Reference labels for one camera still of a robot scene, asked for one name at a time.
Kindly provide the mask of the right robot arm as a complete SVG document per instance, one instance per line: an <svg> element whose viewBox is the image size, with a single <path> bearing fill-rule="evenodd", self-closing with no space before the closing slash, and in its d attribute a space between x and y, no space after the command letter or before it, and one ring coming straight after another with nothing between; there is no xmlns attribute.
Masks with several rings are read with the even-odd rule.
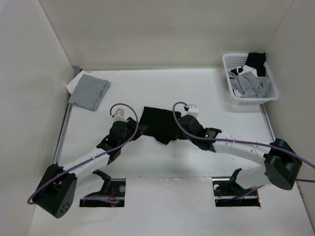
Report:
<svg viewBox="0 0 315 236"><path fill-rule="evenodd" d="M238 195L250 187L268 184L283 190L293 188L302 162L285 141L276 139L269 145L237 141L220 129L204 128L192 115L185 115L177 122L183 135L201 150L230 154L258 164L233 172L228 182L231 193Z"/></svg>

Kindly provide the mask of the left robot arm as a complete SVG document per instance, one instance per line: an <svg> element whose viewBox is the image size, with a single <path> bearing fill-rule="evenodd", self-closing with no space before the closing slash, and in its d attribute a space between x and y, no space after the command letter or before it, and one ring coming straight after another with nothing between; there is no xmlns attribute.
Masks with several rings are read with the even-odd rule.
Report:
<svg viewBox="0 0 315 236"><path fill-rule="evenodd" d="M77 184L90 174L103 178L94 183L93 189L100 196L107 195L111 177L100 168L116 160L122 147L137 140L147 129L148 126L138 124L132 118L114 121L109 134L89 154L63 166L50 165L28 203L38 205L55 218L61 218L73 203Z"/></svg>

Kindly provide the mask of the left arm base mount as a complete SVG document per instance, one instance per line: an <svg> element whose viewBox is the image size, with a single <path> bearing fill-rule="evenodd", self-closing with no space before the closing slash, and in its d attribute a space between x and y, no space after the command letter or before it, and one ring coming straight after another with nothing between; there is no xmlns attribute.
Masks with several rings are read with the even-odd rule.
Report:
<svg viewBox="0 0 315 236"><path fill-rule="evenodd" d="M82 197L79 207L124 207L126 179L111 178L101 170L95 170L93 174L103 180L103 185L100 190Z"/></svg>

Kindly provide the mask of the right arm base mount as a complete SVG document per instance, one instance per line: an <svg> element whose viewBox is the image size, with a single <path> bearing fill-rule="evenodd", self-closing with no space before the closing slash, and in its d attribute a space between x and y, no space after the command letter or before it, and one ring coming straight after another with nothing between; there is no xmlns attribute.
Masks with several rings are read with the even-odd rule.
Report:
<svg viewBox="0 0 315 236"><path fill-rule="evenodd" d="M229 179L215 178L212 180L216 207L260 207L257 187L244 189L236 183L242 169L236 169Z"/></svg>

